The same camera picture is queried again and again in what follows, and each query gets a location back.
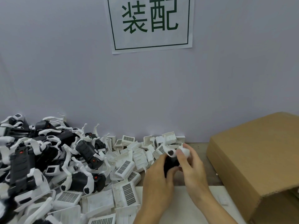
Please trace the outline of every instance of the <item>green border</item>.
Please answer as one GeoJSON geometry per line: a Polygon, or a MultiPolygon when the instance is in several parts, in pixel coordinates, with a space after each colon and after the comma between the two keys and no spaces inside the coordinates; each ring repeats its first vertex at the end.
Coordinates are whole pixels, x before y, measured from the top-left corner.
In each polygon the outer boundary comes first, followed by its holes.
{"type": "MultiPolygon", "coordinates": [[[[113,36],[113,42],[114,42],[114,49],[115,50],[125,50],[125,49],[117,49],[116,46],[115,46],[114,32],[113,32],[112,19],[111,19],[111,13],[110,13],[110,5],[109,5],[109,0],[107,0],[107,1],[108,1],[108,8],[109,8],[109,15],[110,15],[110,22],[111,22],[111,29],[112,29],[112,36],[113,36]]],[[[173,45],[164,45],[164,46],[179,46],[179,45],[188,45],[189,44],[189,18],[190,18],[190,0],[189,0],[189,10],[188,10],[188,35],[187,35],[187,43],[184,43],[184,44],[173,44],[173,45]]],[[[126,49],[142,49],[142,48],[153,48],[153,47],[164,47],[164,46],[146,46],[146,47],[126,48],[126,49]]]]}

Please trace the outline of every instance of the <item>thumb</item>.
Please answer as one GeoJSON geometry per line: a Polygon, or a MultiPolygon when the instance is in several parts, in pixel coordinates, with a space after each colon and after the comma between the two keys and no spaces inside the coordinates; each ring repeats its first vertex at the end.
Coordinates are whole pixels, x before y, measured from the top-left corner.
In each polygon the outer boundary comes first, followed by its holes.
{"type": "Polygon", "coordinates": [[[173,187],[173,177],[178,171],[178,167],[173,167],[167,171],[166,182],[169,187],[173,187]]]}
{"type": "Polygon", "coordinates": [[[188,163],[187,157],[185,157],[184,153],[180,149],[176,150],[176,156],[177,156],[178,162],[180,163],[180,165],[183,169],[183,172],[185,172],[191,168],[190,164],[188,163]]]}

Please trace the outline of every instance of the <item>left hand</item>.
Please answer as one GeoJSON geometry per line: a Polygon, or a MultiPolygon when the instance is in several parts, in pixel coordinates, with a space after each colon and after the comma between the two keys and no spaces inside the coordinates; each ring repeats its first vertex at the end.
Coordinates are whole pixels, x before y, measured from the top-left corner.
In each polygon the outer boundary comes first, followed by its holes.
{"type": "Polygon", "coordinates": [[[165,178],[166,157],[167,154],[160,155],[159,159],[147,170],[143,182],[142,207],[139,213],[150,214],[155,219],[160,219],[170,206],[174,192],[173,177],[179,169],[178,167],[171,168],[165,178]]]}

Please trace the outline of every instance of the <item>right hand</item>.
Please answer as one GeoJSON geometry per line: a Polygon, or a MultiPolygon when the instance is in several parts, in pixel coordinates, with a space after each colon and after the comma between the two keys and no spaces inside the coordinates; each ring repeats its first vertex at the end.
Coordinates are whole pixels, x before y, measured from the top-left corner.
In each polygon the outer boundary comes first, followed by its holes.
{"type": "Polygon", "coordinates": [[[183,144],[183,147],[190,150],[191,157],[187,159],[180,149],[176,150],[176,155],[184,173],[187,192],[193,203],[199,207],[200,203],[212,194],[207,183],[203,162],[191,146],[183,144]]]}

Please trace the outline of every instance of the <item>forearm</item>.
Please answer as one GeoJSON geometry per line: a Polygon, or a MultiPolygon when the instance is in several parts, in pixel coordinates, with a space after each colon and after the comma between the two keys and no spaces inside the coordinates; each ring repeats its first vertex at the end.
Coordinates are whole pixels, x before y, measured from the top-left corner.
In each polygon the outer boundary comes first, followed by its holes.
{"type": "Polygon", "coordinates": [[[162,215],[155,214],[150,210],[141,207],[133,224],[158,224],[162,215]]]}
{"type": "Polygon", "coordinates": [[[196,206],[204,214],[209,224],[237,224],[212,194],[205,195],[196,206]]]}

